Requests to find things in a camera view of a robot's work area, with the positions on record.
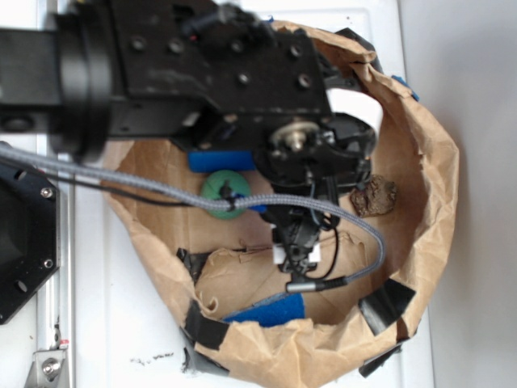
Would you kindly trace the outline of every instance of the blue foam block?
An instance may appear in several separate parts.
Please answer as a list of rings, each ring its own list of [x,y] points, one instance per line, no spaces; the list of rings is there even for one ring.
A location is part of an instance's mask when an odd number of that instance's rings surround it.
[[[223,318],[227,323],[255,321],[262,327],[283,325],[293,319],[305,318],[304,300],[300,293],[277,293]]]
[[[250,151],[190,152],[188,154],[188,166],[192,172],[249,171],[255,169]]]

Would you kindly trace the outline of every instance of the wall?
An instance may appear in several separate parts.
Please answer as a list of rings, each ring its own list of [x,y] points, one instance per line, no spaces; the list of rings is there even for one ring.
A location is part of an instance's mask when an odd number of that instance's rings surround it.
[[[400,7],[408,81],[461,150],[456,236],[430,308],[435,384],[515,386],[517,2]]]

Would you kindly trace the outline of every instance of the metal clamp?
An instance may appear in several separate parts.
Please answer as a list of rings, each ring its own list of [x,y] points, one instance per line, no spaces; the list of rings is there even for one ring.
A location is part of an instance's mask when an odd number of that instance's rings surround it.
[[[66,350],[34,353],[34,361],[24,388],[69,388]]]

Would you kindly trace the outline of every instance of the black tape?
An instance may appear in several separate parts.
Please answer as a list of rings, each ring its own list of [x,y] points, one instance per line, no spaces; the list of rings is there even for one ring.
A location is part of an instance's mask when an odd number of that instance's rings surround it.
[[[204,354],[198,353],[195,349],[195,342],[188,338],[184,330],[181,330],[183,339],[185,340],[185,362],[183,363],[182,372],[188,370],[199,370],[203,373],[216,374],[217,376],[228,376],[229,371],[223,366],[217,364],[211,358]]]
[[[376,51],[375,47],[373,47],[373,44],[368,42],[366,39],[364,39],[359,34],[355,33],[350,28],[344,28],[343,30],[335,32],[335,34],[344,36],[345,38],[348,38],[348,39],[355,40],[357,43],[359,43],[361,46],[363,46],[365,49],[367,49],[369,51]],[[384,73],[382,71],[382,66],[380,65],[379,54],[377,54],[376,58],[370,63],[373,66],[373,68],[375,70],[377,70],[379,73]]]
[[[176,256],[178,256],[190,272],[194,284],[197,283],[200,278],[204,265],[207,263],[208,257],[211,254],[212,252],[194,254],[183,248],[179,248],[176,252]]]
[[[359,300],[366,322],[374,335],[379,335],[395,323],[406,311],[415,291],[388,279],[377,291]]]
[[[386,353],[381,354],[377,358],[367,362],[359,368],[359,373],[364,378],[370,376],[373,372],[378,370],[384,363],[393,355],[402,351],[402,344],[398,344],[395,348],[388,350]]]
[[[219,350],[228,328],[228,323],[204,317],[201,314],[200,305],[192,301],[185,322],[185,333],[192,341],[206,348]]]

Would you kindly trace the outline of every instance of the gray cable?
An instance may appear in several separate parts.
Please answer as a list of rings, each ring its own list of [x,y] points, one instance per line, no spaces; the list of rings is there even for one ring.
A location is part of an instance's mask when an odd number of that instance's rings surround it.
[[[64,162],[53,158],[47,158],[45,156],[11,148],[6,143],[0,144],[0,158],[4,158],[12,162],[37,166],[39,168],[62,171],[73,175],[87,176],[93,179],[105,180],[156,192],[206,210],[226,211],[231,209],[231,204],[226,200],[209,200],[155,180],[119,171],[111,171],[98,167],[87,167],[73,162]],[[382,235],[361,218],[334,204],[331,204],[330,202],[289,194],[259,194],[256,196],[238,198],[234,203],[236,209],[248,209],[260,205],[287,205],[313,209],[321,213],[329,213],[336,217],[341,217],[368,232],[376,240],[379,247],[376,261],[373,264],[368,265],[366,268],[363,268],[350,276],[346,276],[345,280],[347,283],[376,271],[385,261],[385,243]]]

